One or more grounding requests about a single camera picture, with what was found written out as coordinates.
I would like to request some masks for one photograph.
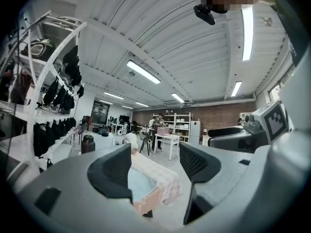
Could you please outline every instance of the gray floor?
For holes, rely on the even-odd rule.
[[[123,137],[122,136],[115,136],[116,143],[121,143]],[[141,147],[142,141],[140,140],[138,136],[138,146]],[[78,150],[80,150],[80,145],[78,145],[78,141],[75,141],[74,144],[74,150],[70,153],[70,156],[76,156],[78,155]],[[176,157],[176,149],[175,146],[173,147],[173,154],[172,154],[172,160],[169,161],[169,144],[164,144],[163,152],[160,150],[156,151],[156,154],[151,152],[148,156],[147,153],[147,146],[144,147],[141,154],[149,158],[150,160],[178,173],[180,184],[183,190],[183,194],[177,198],[174,202],[165,205],[161,204],[157,206],[153,210],[153,218],[149,221],[158,225],[161,225],[162,227],[174,231],[181,227],[183,227],[183,220],[184,215],[186,212],[186,208],[188,205],[188,200],[190,196],[190,189],[191,189],[191,182],[189,178],[187,177],[185,171],[183,170],[182,166],[179,162],[179,153]]]

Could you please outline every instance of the black pants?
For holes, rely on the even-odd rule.
[[[155,148],[155,144],[156,144],[156,133],[157,132],[155,132],[155,134],[154,134],[154,139],[153,139],[153,141],[152,141],[152,148],[154,149]],[[161,148],[161,142],[160,141],[158,141],[157,142],[157,148]]]

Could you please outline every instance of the monitor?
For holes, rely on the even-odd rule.
[[[253,112],[254,121],[258,121],[265,130],[268,143],[288,131],[288,124],[281,108],[281,101],[273,101]]]
[[[129,116],[120,116],[119,117],[119,120],[123,120],[123,122],[128,122],[130,120],[130,117]]]

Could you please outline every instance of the ceiling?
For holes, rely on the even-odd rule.
[[[51,1],[55,15],[74,15],[88,22],[79,39],[83,82],[102,99],[117,102],[104,95],[107,91],[124,97],[121,105],[137,109],[136,101],[163,107],[174,100],[171,93],[192,104],[222,102],[230,97],[236,81],[242,81],[237,97],[248,98],[287,44],[277,14],[266,4],[253,6],[253,49],[250,61],[242,62],[241,11],[214,14],[216,25],[210,26],[193,12],[199,0]],[[55,1],[61,2],[61,8]],[[34,9],[36,17],[42,7]],[[271,27],[264,25],[265,17],[271,17]],[[161,83],[139,73],[130,75],[126,66],[130,59]]]

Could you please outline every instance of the ceiling light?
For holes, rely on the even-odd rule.
[[[112,96],[112,97],[115,97],[115,98],[118,98],[118,99],[124,99],[124,98],[121,98],[121,97],[118,97],[116,95],[113,95],[113,94],[110,94],[108,92],[105,92],[106,95],[109,95],[109,96]]]
[[[243,27],[244,27],[244,47],[243,61],[249,60],[251,57],[254,34],[253,7],[242,9]]]
[[[113,104],[113,103],[111,103],[111,102],[106,102],[106,101],[103,101],[103,100],[100,100],[100,102],[108,103],[108,104]]]
[[[127,106],[123,106],[123,105],[122,105],[122,107],[133,110],[133,108],[131,108],[131,107],[127,107]]]
[[[235,95],[238,93],[241,84],[242,84],[242,81],[236,82],[232,95],[231,95],[232,97],[235,97]]]
[[[176,93],[172,93],[172,96],[174,98],[176,98],[179,102],[184,103],[185,101],[183,101]]]
[[[142,103],[138,103],[138,102],[135,102],[136,104],[139,104],[141,106],[145,106],[145,107],[149,107],[148,105],[145,105],[145,104],[142,104]]]
[[[145,76],[147,79],[151,80],[153,83],[155,83],[155,84],[161,83],[161,81],[159,79],[157,79],[151,73],[147,72],[145,69],[143,69],[141,66],[139,66],[135,62],[130,60],[126,65],[129,68],[133,69],[134,71],[140,73],[142,76]]]

